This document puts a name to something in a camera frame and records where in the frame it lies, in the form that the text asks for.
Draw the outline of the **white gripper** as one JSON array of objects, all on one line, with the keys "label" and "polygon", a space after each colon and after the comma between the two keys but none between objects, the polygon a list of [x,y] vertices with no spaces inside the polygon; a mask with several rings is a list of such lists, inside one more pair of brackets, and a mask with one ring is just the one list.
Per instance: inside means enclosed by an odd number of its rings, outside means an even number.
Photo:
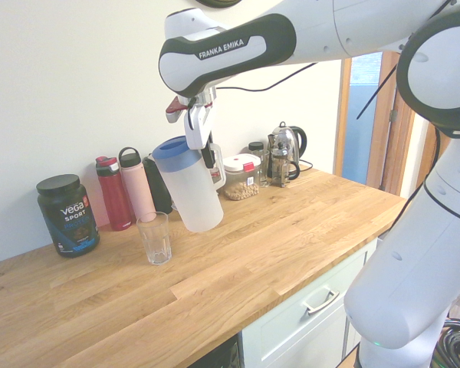
[{"label": "white gripper", "polygon": [[207,169],[214,168],[214,154],[210,145],[206,144],[208,139],[210,143],[214,143],[211,131],[215,118],[216,108],[213,103],[206,106],[196,103],[187,109],[184,119],[187,145],[191,150],[201,150]]}]

